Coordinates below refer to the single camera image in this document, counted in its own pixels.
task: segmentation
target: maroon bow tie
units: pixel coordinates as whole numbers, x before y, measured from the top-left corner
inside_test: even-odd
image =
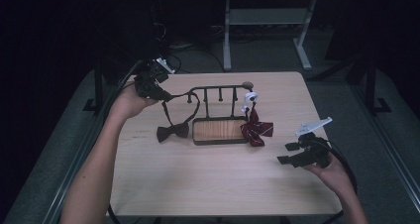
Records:
[[[264,142],[261,136],[272,137],[273,124],[270,122],[260,122],[259,115],[255,109],[256,103],[253,103],[253,109],[250,114],[250,119],[244,125],[241,125],[242,135],[250,142],[250,145],[253,147],[263,147]]]
[[[188,123],[180,123],[168,128],[158,127],[157,128],[157,140],[161,143],[169,137],[170,134],[175,134],[181,138],[187,138],[189,132]]]

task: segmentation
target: wooden table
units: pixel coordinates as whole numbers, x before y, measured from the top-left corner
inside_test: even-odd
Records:
[[[148,107],[123,128],[118,148],[111,204],[117,215],[237,216],[333,214],[341,210],[336,195],[303,168],[281,165],[278,156],[291,156],[286,143],[296,142],[302,122],[319,120],[302,76],[297,72],[211,73],[171,75],[161,87],[180,94],[195,86],[254,84],[260,120],[273,122],[273,137],[264,147],[250,144],[196,146],[191,139],[171,135],[161,144],[158,126],[168,127],[162,107]],[[235,115],[241,111],[245,89],[238,89]],[[229,116],[231,98],[218,101],[209,91],[209,113]],[[186,98],[168,103],[174,124],[195,108]],[[196,118],[205,117],[202,105]],[[326,138],[322,128],[315,134]]]

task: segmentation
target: forearm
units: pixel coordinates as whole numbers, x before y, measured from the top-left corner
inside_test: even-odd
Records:
[[[346,224],[367,224],[365,212],[361,202],[351,189],[348,192],[337,194],[343,207],[344,218]]]
[[[111,198],[118,137],[124,121],[109,117],[67,194],[61,223],[103,223]]]

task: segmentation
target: vr controller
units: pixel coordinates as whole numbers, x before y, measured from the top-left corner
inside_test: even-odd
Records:
[[[301,135],[297,143],[289,143],[285,146],[288,151],[298,151],[302,148],[303,152],[291,157],[277,157],[282,165],[291,164],[298,168],[316,163],[321,168],[325,168],[330,164],[328,153],[332,150],[331,146],[326,140],[316,137],[312,132]]]
[[[145,61],[140,66],[137,76],[134,78],[139,96],[166,102],[171,99],[171,95],[158,85],[168,79],[167,71],[164,68],[173,73],[165,61],[160,58]]]

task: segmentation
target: dark background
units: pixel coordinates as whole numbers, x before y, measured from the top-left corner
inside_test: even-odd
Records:
[[[160,31],[153,22],[166,24],[168,40],[186,37],[210,43],[208,27],[223,22],[214,16],[223,15],[223,3],[0,0],[0,221],[87,72],[101,64],[107,81],[115,83],[139,58],[164,53],[170,42],[155,39]],[[331,10],[338,4],[346,8]],[[328,58],[345,59],[360,51],[372,57],[420,117],[419,4],[319,0],[312,27],[336,28]]]

